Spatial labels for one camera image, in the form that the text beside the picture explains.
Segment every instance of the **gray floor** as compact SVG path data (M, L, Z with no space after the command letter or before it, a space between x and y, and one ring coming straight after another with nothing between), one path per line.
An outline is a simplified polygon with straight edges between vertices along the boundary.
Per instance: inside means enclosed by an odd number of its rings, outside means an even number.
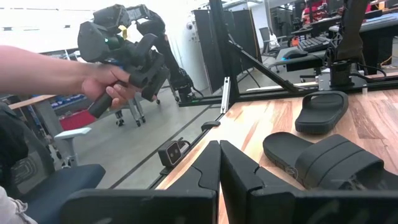
M398 44L394 44L393 54L398 55ZM263 58L266 65L270 65L273 58ZM393 65L398 65L397 57L393 58ZM279 75L291 81L299 83L299 75L313 74L313 69L297 72L285 72L283 67L279 68ZM265 75L251 72L260 86L272 86L275 83ZM239 82L240 92L248 88L256 88L257 85L250 76ZM106 169L106 175L99 185L99 188L117 189L144 189L148 187L163 169L157 154L149 157L132 174L135 168L144 158L154 152L163 142L168 140L176 132L180 131L174 139L184 137L188 141L193 141L200 133L200 126L206 121L213 121L220 115L219 108L207 106L194 106L179 108L169 89L164 89L159 93L161 105L143 101L142 107L145 112L146 124L137 127L131 113L124 110L123 127L117 127L114 116L108 116L90 125L93 130L85 137L75 140L76 151L79 155L81 164L101 164Z

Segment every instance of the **chair backrest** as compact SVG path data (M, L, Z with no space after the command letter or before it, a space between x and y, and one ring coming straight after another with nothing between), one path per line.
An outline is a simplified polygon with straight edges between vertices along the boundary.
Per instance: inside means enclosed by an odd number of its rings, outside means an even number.
M260 33L261 33L262 41L266 41L266 40L270 39L268 27L260 28Z
M0 109L15 114L6 104L0 103ZM50 151L21 120L18 122L24 130L24 138L29 148L27 158L18 161L12 168L11 186L7 193L10 197L19 198L55 172Z

